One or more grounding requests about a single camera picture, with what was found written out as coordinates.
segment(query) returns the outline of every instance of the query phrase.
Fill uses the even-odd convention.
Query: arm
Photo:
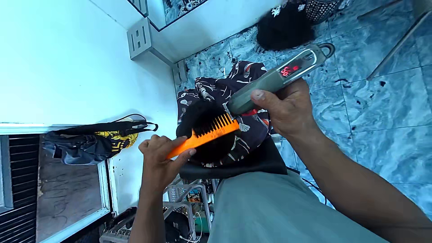
[[[144,155],[143,179],[130,243],[165,243],[162,193],[196,150],[186,150],[174,161],[167,160],[166,156],[186,139],[178,137],[171,141],[165,136],[153,135],[140,144],[139,149]]]
[[[276,132],[287,138],[339,212],[391,242],[431,242],[432,222],[425,214],[389,182],[348,158],[321,132],[303,79],[278,96],[255,90],[251,98],[269,111]]]

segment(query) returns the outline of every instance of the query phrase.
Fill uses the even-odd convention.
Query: red led display
[[[284,68],[280,71],[280,74],[281,74],[283,77],[287,77],[287,76],[289,76],[290,74],[292,74],[293,72],[297,71],[299,68],[300,68],[299,66],[293,66],[293,67],[286,66],[286,67],[284,67]]]

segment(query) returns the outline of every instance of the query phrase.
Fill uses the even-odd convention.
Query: chair leg
[[[381,63],[375,68],[375,70],[367,77],[368,81],[371,81],[375,75],[381,70],[381,68],[390,60],[391,57],[401,48],[404,42],[414,33],[414,31],[423,23],[423,21],[432,13],[431,11],[426,12],[422,16],[420,16],[414,24],[410,27],[410,29],[405,33],[405,35],[400,39],[400,41],[393,47],[393,49],[387,54],[386,57],[381,61]]]
[[[378,12],[380,12],[380,11],[382,11],[382,10],[390,7],[390,6],[393,6],[393,5],[395,5],[395,4],[399,3],[399,2],[402,2],[402,1],[403,0],[395,0],[393,2],[389,2],[389,3],[387,3],[387,4],[383,5],[383,6],[380,6],[380,7],[376,8],[376,9],[374,9],[374,10],[371,10],[371,11],[365,13],[365,14],[362,14],[362,15],[358,16],[357,19],[358,20],[362,20],[362,19],[366,18],[367,16],[369,16],[369,15],[371,15],[373,13],[378,13]]]

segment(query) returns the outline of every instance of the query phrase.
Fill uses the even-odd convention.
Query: black barber chair
[[[287,175],[287,169],[299,173],[285,166],[276,145],[269,136],[258,148],[235,164],[209,168],[187,162],[180,168],[180,177],[187,180],[226,179],[256,171]]]

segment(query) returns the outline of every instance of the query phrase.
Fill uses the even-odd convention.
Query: gray shirt
[[[320,203],[300,176],[252,172],[224,179],[209,243],[387,242]]]

